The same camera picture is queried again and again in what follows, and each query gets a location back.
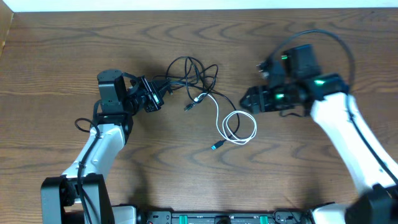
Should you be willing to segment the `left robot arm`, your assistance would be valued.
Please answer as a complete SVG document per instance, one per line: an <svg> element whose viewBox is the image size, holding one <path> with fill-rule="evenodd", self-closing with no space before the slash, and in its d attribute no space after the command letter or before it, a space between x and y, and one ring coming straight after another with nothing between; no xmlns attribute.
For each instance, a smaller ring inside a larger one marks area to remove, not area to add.
<svg viewBox="0 0 398 224"><path fill-rule="evenodd" d="M133 205L110 202L105 180L133 127L140 110L161 109L163 97L172 93L170 81L152 80L120 70L97 76L100 100L87 122L89 138L78 157L58 177L47 177L40 188L44 223L138 223Z"/></svg>

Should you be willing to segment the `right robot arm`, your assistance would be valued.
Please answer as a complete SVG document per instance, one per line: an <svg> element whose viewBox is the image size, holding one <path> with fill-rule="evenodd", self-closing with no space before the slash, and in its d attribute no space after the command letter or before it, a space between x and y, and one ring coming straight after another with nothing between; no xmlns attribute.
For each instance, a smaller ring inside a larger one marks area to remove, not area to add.
<svg viewBox="0 0 398 224"><path fill-rule="evenodd" d="M323 74L309 44L260 64L268 83L247 90L239 104L253 114L303 106L329 137L347 167L359 198L308 211L311 223L397 223L397 163L384 150L337 73Z"/></svg>

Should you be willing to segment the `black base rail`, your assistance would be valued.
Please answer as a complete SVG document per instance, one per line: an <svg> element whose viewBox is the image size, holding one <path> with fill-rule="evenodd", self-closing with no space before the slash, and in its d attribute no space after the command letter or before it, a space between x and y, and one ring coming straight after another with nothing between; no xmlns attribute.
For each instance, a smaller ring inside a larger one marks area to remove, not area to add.
<svg viewBox="0 0 398 224"><path fill-rule="evenodd" d="M307 211L280 208L265 212L175 212L113 207L115 223L131 224L324 224L345 222L341 206L329 203Z"/></svg>

